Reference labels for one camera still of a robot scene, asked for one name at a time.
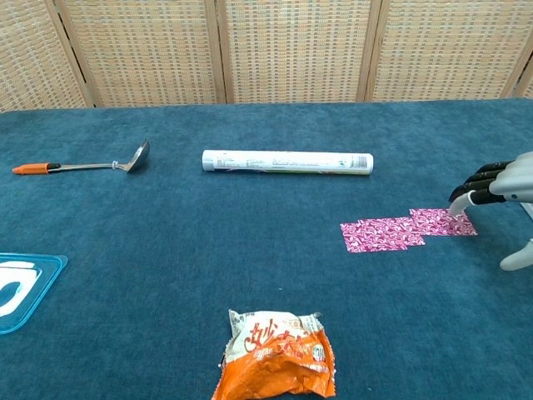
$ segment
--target blue carpet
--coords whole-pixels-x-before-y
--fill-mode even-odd
[[[476,237],[348,253],[340,223],[446,208],[481,165],[533,150],[525,99],[213,105],[0,114],[0,252],[65,254],[0,337],[0,398],[208,399],[228,308],[322,313],[339,399],[533,398],[533,237],[517,203]],[[15,176],[23,163],[126,162]],[[204,149],[372,153],[369,177],[203,172]],[[284,396],[317,398],[314,396]]]

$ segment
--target blue plastic tray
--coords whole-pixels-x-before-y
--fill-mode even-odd
[[[0,252],[0,334],[31,317],[67,263],[65,256]]]

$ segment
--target crumpled plastic bag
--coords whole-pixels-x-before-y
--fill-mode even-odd
[[[270,398],[282,393],[335,396],[335,357],[319,314],[229,310],[232,339],[212,400]]]

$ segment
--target ladle handle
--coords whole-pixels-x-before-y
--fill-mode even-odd
[[[20,167],[13,169],[13,173],[17,175],[40,175],[44,173],[53,172],[54,169],[61,167],[60,164],[56,162],[40,162],[37,164],[24,164]]]
[[[61,165],[57,162],[40,162],[37,164],[24,164],[13,169],[17,175],[40,175],[46,173],[60,173],[61,171],[73,171],[75,169],[113,168],[113,164],[79,164]]]

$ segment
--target pink square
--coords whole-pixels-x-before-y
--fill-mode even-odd
[[[420,235],[475,236],[477,231],[463,212],[452,217],[446,208],[418,208],[409,210]]]
[[[408,217],[343,223],[341,230],[350,253],[407,250],[407,246],[424,244]]]

